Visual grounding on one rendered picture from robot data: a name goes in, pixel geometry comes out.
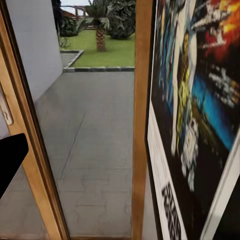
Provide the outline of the poster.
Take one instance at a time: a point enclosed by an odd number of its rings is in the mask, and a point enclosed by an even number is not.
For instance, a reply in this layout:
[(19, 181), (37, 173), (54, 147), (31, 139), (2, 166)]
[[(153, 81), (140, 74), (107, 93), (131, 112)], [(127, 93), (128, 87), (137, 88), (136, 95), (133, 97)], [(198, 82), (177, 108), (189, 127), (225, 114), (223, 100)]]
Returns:
[(240, 240), (240, 0), (152, 0), (144, 142), (157, 240)]

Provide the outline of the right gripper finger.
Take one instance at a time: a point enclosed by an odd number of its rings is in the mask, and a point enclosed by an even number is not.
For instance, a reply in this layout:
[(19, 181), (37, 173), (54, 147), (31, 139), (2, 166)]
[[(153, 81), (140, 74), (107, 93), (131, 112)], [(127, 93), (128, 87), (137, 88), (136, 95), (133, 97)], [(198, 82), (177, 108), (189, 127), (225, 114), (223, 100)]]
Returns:
[(25, 133), (0, 140), (0, 199), (29, 152)]

